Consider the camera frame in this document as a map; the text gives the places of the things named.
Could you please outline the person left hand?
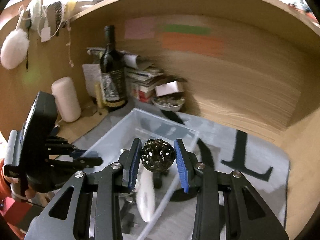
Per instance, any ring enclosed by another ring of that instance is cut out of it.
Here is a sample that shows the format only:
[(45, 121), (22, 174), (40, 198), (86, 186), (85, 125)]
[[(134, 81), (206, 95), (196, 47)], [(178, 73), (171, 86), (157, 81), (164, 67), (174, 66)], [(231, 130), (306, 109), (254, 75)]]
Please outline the person left hand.
[(4, 174), (3, 171), (4, 166), (4, 159), (1, 159), (1, 199), (5, 197), (11, 197), (12, 189), (17, 190), (17, 195), (21, 196), (25, 199), (31, 199), (35, 197), (36, 191), (33, 190), (31, 187), (28, 187), (23, 194), (20, 193), (21, 185), (20, 180), (18, 178), (11, 178)]

